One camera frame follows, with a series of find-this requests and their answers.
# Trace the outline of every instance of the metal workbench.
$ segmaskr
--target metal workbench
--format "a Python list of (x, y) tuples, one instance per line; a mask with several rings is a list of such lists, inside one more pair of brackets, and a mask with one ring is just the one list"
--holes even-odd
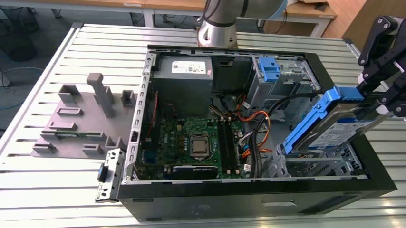
[[(87, 74), (104, 74), (112, 92), (139, 90), (148, 44), (195, 46), (193, 30), (84, 25), (72, 28), (0, 141), (0, 227), (88, 227), (136, 225), (120, 203), (96, 204), (100, 160), (33, 158), (39, 138), (65, 83), (89, 92)], [(318, 54), (339, 86), (355, 86), (362, 68), (356, 50), (340, 39), (238, 33), (239, 48)], [(406, 227), (406, 122), (384, 121), (367, 138), (398, 186), (378, 199), (310, 217), (243, 218), (148, 223), (155, 227)]]

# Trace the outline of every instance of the power supply label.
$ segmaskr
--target power supply label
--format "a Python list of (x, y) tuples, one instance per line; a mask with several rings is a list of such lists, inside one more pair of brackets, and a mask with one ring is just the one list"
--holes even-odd
[(323, 134), (310, 144), (308, 149), (323, 150), (339, 146), (356, 133), (356, 130), (367, 126), (372, 120), (356, 120), (355, 118), (339, 119)]
[(205, 63), (197, 61), (173, 61), (172, 73), (175, 74), (205, 74)]

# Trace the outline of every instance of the white label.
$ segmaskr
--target white label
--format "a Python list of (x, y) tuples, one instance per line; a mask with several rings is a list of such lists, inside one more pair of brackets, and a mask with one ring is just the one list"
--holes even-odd
[(251, 172), (251, 165), (244, 164), (243, 165), (243, 170), (247, 171), (247, 172)]
[(246, 107), (246, 109), (248, 109), (250, 108), (250, 104), (247, 103), (247, 102), (242, 102), (242, 106), (244, 106)]
[(173, 61), (172, 73), (175, 74), (205, 74), (205, 63), (196, 61)]
[(358, 122), (354, 118), (343, 118), (323, 132), (314, 140), (308, 148), (311, 150), (322, 150), (328, 147), (339, 146), (354, 135), (358, 128), (364, 127), (371, 121)]
[(124, 6), (136, 6), (140, 7), (140, 4), (132, 4), (132, 3), (123, 3)]

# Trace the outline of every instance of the table leg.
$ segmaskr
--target table leg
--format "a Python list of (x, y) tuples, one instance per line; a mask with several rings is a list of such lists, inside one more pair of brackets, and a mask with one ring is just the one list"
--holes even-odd
[(55, 18), (60, 18), (61, 17), (61, 9), (51, 9)]
[(164, 23), (168, 23), (169, 21), (167, 20), (167, 14), (163, 14), (163, 20), (164, 20)]
[(326, 28), (328, 26), (328, 23), (330, 23), (331, 19), (330, 18), (319, 18), (319, 21), (318, 21), (318, 24), (311, 32), (311, 37), (322, 37), (324, 31), (326, 31)]
[(143, 9), (145, 27), (155, 27), (155, 12), (152, 9)]
[(256, 26), (258, 26), (259, 28), (262, 28), (262, 29), (263, 29), (263, 27), (264, 27), (264, 24), (266, 24), (266, 20), (259, 19), (259, 20), (256, 21)]
[(10, 85), (10, 82), (9, 82), (9, 80), (8, 80), (8, 78), (6, 78), (6, 76), (5, 75), (2, 75), (2, 77), (1, 77), (1, 74), (0, 74), (0, 87), (8, 87)]

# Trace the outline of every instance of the orange wire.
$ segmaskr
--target orange wire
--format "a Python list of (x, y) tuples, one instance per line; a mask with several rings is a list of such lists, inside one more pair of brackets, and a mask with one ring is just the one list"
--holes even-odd
[[(266, 141), (267, 141), (267, 138), (268, 138), (268, 134), (270, 134), (270, 130), (271, 130), (271, 120), (268, 118), (268, 115), (267, 115), (267, 112), (266, 111), (258, 111), (255, 112), (248, 118), (243, 117), (242, 114), (240, 114), (240, 108), (242, 108), (242, 104), (243, 102), (246, 101), (246, 98), (247, 98), (247, 95), (244, 94), (243, 95), (243, 99), (242, 99), (242, 103), (239, 104), (236, 110), (238, 110), (238, 117), (242, 121), (247, 122), (247, 121), (251, 121), (252, 119), (256, 118), (256, 116), (259, 114), (264, 115), (266, 116), (266, 120), (267, 120), (267, 131), (266, 131), (266, 136), (264, 138), (262, 139), (262, 142), (256, 145), (259, 148), (266, 144)], [(259, 149), (260, 152), (272, 152), (271, 150), (268, 149)], [(247, 157), (248, 155), (251, 154), (250, 150), (246, 150), (244, 153), (242, 154), (242, 157)]]
[[(272, 150), (260, 149), (259, 152), (267, 153), (267, 152), (272, 152)], [(247, 150), (244, 151), (244, 153), (242, 153), (242, 157), (244, 158), (244, 157), (247, 157), (250, 154), (251, 154), (250, 149), (247, 149)]]

